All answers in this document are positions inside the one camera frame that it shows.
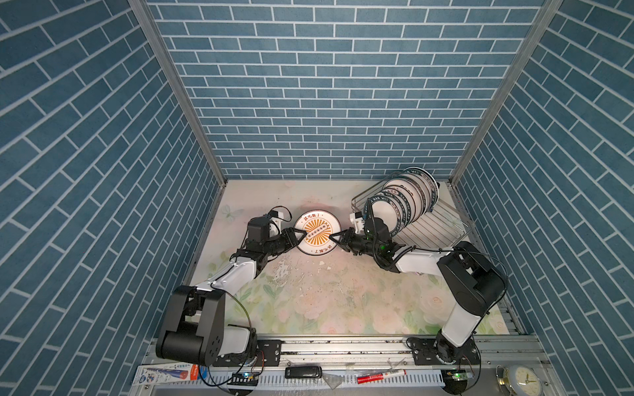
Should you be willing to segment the orange sunburst white plate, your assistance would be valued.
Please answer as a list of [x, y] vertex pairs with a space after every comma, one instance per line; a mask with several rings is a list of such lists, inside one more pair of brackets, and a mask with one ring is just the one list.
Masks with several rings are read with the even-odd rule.
[[297, 248], [309, 256], [323, 256], [333, 251], [336, 243], [330, 236], [342, 230], [337, 218], [323, 210], [305, 212], [299, 217], [294, 228], [306, 232]]

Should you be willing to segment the green rim white plate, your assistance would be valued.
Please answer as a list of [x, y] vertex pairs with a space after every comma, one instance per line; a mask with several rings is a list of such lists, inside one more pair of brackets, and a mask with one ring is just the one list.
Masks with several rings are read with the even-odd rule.
[[370, 219], [370, 214], [374, 219], [383, 221], [391, 237], [395, 237], [405, 227], [405, 209], [394, 195], [378, 193], [370, 196], [363, 206], [364, 219]]

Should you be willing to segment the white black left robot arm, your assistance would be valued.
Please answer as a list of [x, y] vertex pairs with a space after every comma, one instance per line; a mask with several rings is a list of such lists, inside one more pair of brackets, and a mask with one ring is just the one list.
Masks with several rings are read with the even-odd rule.
[[274, 257], [298, 247], [307, 232], [295, 228], [265, 233], [270, 227], [247, 232], [240, 249], [216, 275], [198, 285], [181, 285], [172, 293], [158, 332], [159, 358], [214, 366], [219, 361], [236, 365], [255, 358], [257, 332], [226, 323], [226, 302], [255, 280]]

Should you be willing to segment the rearmost plate in rack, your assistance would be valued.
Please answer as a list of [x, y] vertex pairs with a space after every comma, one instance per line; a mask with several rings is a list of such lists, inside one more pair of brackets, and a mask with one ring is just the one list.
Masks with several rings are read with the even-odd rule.
[[432, 212], [434, 206], [436, 206], [439, 201], [440, 184], [431, 173], [419, 167], [409, 167], [401, 172], [401, 176], [414, 178], [420, 187], [424, 186], [426, 188], [429, 193], [428, 208], [426, 211]]

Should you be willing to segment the red marker pen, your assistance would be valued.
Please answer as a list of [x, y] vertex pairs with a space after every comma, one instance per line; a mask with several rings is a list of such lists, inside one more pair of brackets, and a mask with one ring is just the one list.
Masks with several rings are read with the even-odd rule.
[[387, 380], [390, 378], [396, 378], [401, 376], [406, 376], [407, 370], [394, 370], [394, 371], [386, 371], [377, 374], [359, 376], [357, 378], [357, 384], [367, 384], [371, 382], [377, 382], [381, 380]]

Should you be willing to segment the black rectangular device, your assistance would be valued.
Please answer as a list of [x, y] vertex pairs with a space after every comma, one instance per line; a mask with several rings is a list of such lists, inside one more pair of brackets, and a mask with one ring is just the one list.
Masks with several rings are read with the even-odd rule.
[[319, 366], [288, 366], [284, 376], [289, 380], [316, 380], [323, 376], [323, 371]]

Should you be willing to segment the left green circuit board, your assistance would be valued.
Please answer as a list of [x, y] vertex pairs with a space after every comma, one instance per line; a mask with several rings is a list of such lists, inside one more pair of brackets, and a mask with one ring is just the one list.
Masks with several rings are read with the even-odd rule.
[[229, 389], [254, 389], [259, 384], [259, 375], [241, 372], [232, 374], [227, 383]]

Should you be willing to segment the green circuit board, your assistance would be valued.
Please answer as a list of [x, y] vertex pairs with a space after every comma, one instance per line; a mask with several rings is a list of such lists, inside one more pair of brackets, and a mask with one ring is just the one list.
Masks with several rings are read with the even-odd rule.
[[465, 370], [443, 370], [442, 380], [445, 386], [467, 387], [468, 381], [473, 378], [470, 371]]
[[259, 384], [259, 375], [241, 372], [232, 374], [227, 383], [229, 389], [254, 389]]

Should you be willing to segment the right green circuit board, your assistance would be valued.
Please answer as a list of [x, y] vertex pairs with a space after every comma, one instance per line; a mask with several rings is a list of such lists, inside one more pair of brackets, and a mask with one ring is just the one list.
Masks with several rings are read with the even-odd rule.
[[445, 386], [467, 387], [468, 381], [473, 378], [470, 371], [465, 370], [443, 370], [442, 380]]

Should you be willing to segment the white toothpaste box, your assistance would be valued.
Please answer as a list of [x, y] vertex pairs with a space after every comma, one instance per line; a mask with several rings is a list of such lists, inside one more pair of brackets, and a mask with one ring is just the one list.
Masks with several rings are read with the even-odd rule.
[[165, 363], [138, 366], [132, 386], [170, 384], [208, 378], [208, 371], [191, 363]]

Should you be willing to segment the white analog clock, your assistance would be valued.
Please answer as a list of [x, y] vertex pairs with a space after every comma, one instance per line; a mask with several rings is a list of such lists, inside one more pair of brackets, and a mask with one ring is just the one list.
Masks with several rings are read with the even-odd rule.
[[497, 367], [496, 379], [508, 395], [540, 396], [543, 384], [533, 369], [527, 366]]

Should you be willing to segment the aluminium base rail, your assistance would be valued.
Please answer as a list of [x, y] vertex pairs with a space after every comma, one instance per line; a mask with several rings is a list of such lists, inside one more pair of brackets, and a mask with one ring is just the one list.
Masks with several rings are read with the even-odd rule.
[[[497, 367], [527, 366], [543, 384], [543, 395], [563, 395], [565, 390], [536, 336], [476, 335], [473, 348], [457, 363], [438, 361], [433, 336], [378, 335], [335, 336], [260, 335], [255, 358], [236, 365], [229, 361], [206, 367], [208, 378], [131, 386], [132, 395], [506, 395], [496, 379]], [[142, 365], [177, 363], [156, 356], [151, 350]], [[330, 389], [322, 379], [286, 379], [288, 366], [319, 366], [323, 373], [344, 377]], [[407, 370], [406, 376], [357, 384], [359, 376]], [[445, 386], [443, 370], [473, 374], [467, 387]], [[229, 389], [232, 374], [259, 375], [254, 389]]]

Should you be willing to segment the aluminium corner frame post right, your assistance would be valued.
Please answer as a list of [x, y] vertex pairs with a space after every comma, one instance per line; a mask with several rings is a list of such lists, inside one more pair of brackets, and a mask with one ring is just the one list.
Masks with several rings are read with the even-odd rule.
[[479, 125], [474, 130], [470, 142], [465, 147], [462, 157], [451, 173], [449, 183], [452, 186], [457, 186], [457, 183], [459, 183], [460, 179], [464, 175], [470, 161], [474, 158], [480, 144], [486, 137], [495, 118], [499, 115], [501, 108], [505, 104], [505, 101], [509, 97], [516, 82], [518, 82], [518, 79], [528, 64], [531, 55], [537, 48], [562, 3], [562, 0], [546, 0], [543, 3], [543, 6], [539, 9], [527, 36], [519, 46], [518, 51], [513, 58], [510, 67], [506, 71], [500, 86], [493, 95], [490, 105], [484, 111]]

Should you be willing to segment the aluminium corner frame post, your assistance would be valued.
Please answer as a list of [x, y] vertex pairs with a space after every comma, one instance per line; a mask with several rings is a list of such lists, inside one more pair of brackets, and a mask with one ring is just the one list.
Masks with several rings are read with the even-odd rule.
[[201, 150], [211, 168], [212, 173], [218, 180], [219, 186], [221, 188], [225, 188], [227, 183], [226, 176], [224, 175], [221, 166], [219, 165], [219, 162], [217, 161], [216, 156], [213, 153], [210, 142], [206, 136], [205, 131], [203, 130], [193, 103], [188, 96], [187, 89], [185, 88], [183, 81], [178, 74], [176, 65], [173, 62], [173, 59], [168, 51], [163, 37], [161, 36], [154, 16], [150, 11], [150, 6], [148, 5], [147, 1], [141, 0], [130, 0], [129, 4], [132, 12], [135, 15], [135, 18], [140, 25], [141, 30], [145, 35], [145, 38], [150, 44], [150, 48], [155, 54], [158, 65], [162, 69], [168, 84], [173, 90], [173, 94], [177, 99], [178, 105], [180, 106], [183, 115], [185, 115], [188, 125], [190, 125], [193, 131], [193, 135], [196, 138], [196, 141], [201, 147]]
[[452, 186], [457, 186], [457, 183], [459, 183], [460, 179], [464, 175], [470, 161], [474, 158], [480, 144], [486, 137], [495, 118], [499, 115], [501, 108], [505, 104], [505, 101], [509, 97], [516, 82], [518, 82], [518, 79], [528, 64], [531, 55], [537, 48], [562, 3], [562, 0], [546, 0], [543, 3], [543, 6], [539, 9], [527, 36], [519, 46], [518, 51], [513, 58], [510, 67], [506, 71], [500, 86], [493, 95], [490, 105], [484, 111], [479, 125], [474, 130], [470, 142], [465, 147], [462, 157], [451, 173], [449, 183]]

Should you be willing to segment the aluminium corner frame post left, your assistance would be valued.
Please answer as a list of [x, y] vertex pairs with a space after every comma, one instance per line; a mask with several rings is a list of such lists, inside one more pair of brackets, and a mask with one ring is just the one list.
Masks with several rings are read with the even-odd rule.
[[218, 180], [219, 186], [221, 188], [225, 188], [227, 183], [226, 176], [224, 175], [221, 166], [219, 165], [219, 162], [217, 161], [216, 156], [213, 153], [210, 142], [206, 136], [205, 131], [203, 130], [193, 103], [188, 96], [187, 89], [185, 88], [183, 81], [178, 74], [176, 65], [173, 62], [173, 59], [168, 51], [163, 37], [161, 36], [154, 16], [150, 11], [150, 6], [148, 5], [147, 1], [141, 0], [130, 0], [129, 4], [132, 12], [135, 15], [135, 18], [140, 25], [141, 30], [145, 35], [145, 38], [150, 44], [150, 48], [155, 54], [158, 65], [162, 69], [168, 84], [173, 90], [173, 94], [177, 99], [178, 105], [180, 106], [183, 115], [185, 115], [188, 125], [190, 125], [193, 131], [193, 135], [196, 138], [196, 141], [201, 147], [201, 150], [211, 168], [212, 173]]

